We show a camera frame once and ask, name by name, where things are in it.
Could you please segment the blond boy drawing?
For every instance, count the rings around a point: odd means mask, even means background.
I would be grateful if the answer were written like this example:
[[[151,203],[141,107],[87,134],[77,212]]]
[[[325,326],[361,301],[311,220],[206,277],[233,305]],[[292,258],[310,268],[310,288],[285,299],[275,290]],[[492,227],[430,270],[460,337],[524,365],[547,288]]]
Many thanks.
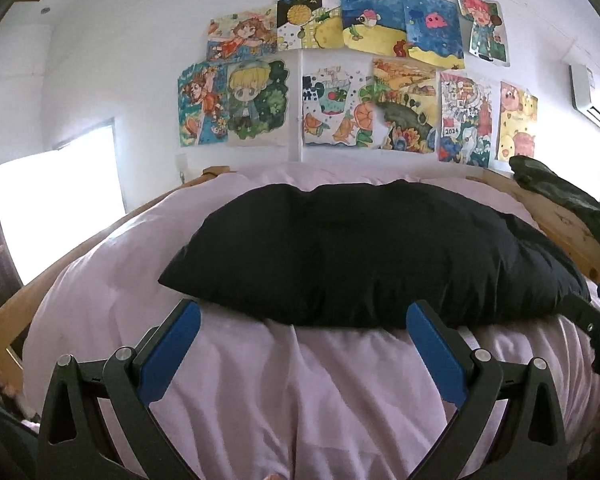
[[[288,145],[289,70],[280,58],[246,61],[228,68],[228,145]]]

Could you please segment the mermaid girl drawing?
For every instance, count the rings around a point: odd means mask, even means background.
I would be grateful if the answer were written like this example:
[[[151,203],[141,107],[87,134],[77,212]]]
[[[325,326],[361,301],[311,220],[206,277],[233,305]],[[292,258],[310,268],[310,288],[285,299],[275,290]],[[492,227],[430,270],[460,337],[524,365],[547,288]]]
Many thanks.
[[[227,68],[200,62],[178,77],[178,136],[183,148],[227,141]]]

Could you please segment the black puffer jacket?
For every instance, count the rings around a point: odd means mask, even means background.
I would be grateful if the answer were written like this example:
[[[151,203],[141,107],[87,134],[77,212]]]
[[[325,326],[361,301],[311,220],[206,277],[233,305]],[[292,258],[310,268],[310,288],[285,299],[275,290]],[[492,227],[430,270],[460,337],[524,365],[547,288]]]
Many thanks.
[[[400,330],[418,300],[446,326],[482,327],[588,298],[578,267],[529,223],[402,180],[255,188],[209,214],[159,281],[306,327]]]

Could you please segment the red-haired girl drawing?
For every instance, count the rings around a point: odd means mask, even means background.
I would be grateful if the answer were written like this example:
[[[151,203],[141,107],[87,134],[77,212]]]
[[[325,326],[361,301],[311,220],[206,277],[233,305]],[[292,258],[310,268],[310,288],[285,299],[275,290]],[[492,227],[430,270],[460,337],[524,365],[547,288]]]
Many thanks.
[[[214,18],[207,36],[207,61],[211,63],[236,63],[274,54],[277,8],[266,6]]]

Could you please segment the white air conditioner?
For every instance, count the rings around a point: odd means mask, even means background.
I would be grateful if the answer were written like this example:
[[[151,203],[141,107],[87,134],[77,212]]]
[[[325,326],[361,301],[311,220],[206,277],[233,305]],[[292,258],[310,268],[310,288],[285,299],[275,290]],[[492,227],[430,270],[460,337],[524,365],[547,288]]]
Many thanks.
[[[600,128],[600,75],[583,64],[571,64],[574,107]]]

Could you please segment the dark green jacket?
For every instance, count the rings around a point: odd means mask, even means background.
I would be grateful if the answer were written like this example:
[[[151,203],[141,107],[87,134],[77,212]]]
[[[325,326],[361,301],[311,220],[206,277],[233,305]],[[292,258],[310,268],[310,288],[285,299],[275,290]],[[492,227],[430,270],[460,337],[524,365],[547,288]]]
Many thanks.
[[[600,244],[600,202],[596,198],[532,157],[515,155],[508,163],[513,170],[514,180],[521,188],[540,194],[571,211]]]

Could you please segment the orange juice drawing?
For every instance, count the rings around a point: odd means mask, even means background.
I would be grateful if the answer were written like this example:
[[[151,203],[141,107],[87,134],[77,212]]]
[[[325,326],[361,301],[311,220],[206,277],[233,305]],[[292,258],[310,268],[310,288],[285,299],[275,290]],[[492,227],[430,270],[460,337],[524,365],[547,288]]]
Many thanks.
[[[374,145],[373,77],[341,66],[302,76],[302,133],[306,145]]]

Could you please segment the girl in green drawing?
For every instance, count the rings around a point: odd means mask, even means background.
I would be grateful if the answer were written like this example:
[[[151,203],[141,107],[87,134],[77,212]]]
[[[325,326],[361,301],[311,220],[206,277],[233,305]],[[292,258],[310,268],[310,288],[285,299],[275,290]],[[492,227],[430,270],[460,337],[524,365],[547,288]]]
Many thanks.
[[[468,52],[483,61],[510,65],[504,16],[495,0],[457,0],[460,15],[471,22]]]

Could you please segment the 2024 dragon drawing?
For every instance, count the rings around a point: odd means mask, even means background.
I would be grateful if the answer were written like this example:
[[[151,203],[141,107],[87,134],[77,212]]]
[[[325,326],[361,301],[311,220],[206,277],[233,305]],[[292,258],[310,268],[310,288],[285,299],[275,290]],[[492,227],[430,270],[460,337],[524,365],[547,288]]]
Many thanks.
[[[492,88],[486,80],[447,70],[440,74],[440,162],[486,168],[492,152]]]

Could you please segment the pineapple drawing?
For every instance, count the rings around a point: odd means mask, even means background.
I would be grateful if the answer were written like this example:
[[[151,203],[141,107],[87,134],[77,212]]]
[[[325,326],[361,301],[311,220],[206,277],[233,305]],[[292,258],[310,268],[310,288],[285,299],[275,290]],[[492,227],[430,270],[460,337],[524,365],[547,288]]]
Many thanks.
[[[340,0],[277,0],[279,51],[343,47]]]

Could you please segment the pigs and chicks drawing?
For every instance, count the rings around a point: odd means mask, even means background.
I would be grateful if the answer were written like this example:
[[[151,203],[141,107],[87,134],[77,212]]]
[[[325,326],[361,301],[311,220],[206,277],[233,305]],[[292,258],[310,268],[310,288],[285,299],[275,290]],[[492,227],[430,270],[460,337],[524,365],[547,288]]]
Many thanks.
[[[496,159],[508,162],[516,155],[533,157],[538,98],[526,89],[505,81],[501,82],[500,97]]]

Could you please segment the autumn landscape drawing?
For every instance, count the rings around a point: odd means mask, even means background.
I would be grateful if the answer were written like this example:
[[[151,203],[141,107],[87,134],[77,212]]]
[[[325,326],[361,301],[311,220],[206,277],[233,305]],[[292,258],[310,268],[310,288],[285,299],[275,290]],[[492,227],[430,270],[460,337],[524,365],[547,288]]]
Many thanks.
[[[383,150],[429,154],[438,133],[438,78],[434,66],[373,58],[374,103],[388,128]]]

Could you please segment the white wall pipe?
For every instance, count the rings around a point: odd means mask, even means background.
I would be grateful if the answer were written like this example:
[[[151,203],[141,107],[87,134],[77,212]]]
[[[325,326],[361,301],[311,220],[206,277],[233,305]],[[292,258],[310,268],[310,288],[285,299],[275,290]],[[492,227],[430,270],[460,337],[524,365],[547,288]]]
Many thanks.
[[[303,50],[301,48],[289,51],[289,59],[292,62],[292,83],[289,89],[292,91],[289,102],[289,144],[288,160],[290,162],[302,162],[302,73],[303,73]]]

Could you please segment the wooden bed frame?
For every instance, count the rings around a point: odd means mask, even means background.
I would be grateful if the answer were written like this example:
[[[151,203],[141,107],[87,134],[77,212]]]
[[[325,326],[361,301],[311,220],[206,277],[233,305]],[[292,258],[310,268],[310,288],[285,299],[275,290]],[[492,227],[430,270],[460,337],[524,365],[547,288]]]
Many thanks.
[[[206,188],[208,183],[214,179],[227,182],[228,178],[234,174],[241,178],[246,175],[244,172],[231,170],[227,166],[212,166],[205,169],[199,177],[177,188],[172,188],[170,193],[179,193],[194,186]],[[509,195],[526,208],[529,216],[536,222],[540,230],[568,254],[587,278],[595,283],[600,283],[600,243],[574,212],[541,194],[521,188],[512,178],[494,170],[483,170],[478,174],[468,174],[462,178],[434,177],[430,181],[432,183],[453,183],[463,191],[476,191],[479,196],[484,195],[484,189],[488,186],[494,188],[496,192]],[[3,307],[0,307],[1,378],[13,386],[15,391],[23,390],[23,369],[21,359],[10,350],[10,344],[28,328],[35,312],[58,276],[65,271],[65,268],[106,240],[114,231],[166,200],[170,193],[159,195],[148,203],[135,208],[105,229],[82,240],[78,246],[44,269],[34,280],[18,290]]]

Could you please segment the pink bed sheet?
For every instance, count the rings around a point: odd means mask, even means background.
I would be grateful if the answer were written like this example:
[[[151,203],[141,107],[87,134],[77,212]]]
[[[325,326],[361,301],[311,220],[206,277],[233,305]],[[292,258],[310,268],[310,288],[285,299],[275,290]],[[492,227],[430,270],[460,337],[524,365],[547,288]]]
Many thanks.
[[[58,276],[23,346],[24,392],[42,408],[57,360],[111,356],[180,301],[159,275],[215,209],[253,188],[394,181],[389,170],[283,164],[176,191]],[[204,479],[404,479],[453,409],[402,330],[314,330],[215,304],[163,399],[161,428]]]

